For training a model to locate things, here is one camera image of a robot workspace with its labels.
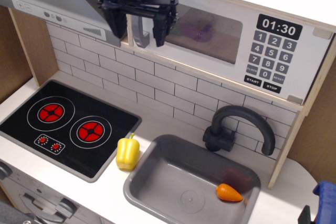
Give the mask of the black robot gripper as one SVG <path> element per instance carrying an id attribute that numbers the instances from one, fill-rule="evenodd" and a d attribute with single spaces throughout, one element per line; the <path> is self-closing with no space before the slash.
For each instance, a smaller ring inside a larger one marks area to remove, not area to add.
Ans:
<path id="1" fill-rule="evenodd" d="M 157 47 L 164 45 L 172 24 L 178 20 L 178 0 L 97 0 L 97 4 L 117 38 L 126 35 L 127 14 L 153 19 Z"/>

